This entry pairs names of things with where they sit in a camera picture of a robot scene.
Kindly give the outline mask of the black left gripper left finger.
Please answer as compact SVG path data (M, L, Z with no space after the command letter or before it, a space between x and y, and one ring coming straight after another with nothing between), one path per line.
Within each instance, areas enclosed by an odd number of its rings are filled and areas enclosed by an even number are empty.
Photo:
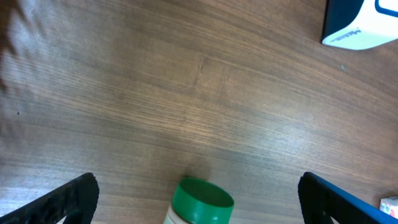
M1 217L1 224L90 224L100 189L95 176L87 172L59 188Z

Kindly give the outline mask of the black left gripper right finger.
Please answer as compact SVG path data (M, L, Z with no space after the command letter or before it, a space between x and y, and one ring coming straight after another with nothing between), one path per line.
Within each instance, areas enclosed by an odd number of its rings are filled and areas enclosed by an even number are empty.
M396 218L312 172L305 172L300 178L298 197L306 224L397 223Z

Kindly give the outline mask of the green lid spice jar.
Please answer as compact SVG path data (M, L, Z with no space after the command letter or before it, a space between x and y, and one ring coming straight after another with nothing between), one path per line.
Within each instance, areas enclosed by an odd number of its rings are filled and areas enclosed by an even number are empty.
M182 178L163 224L228 224L234 200L221 187L195 177Z

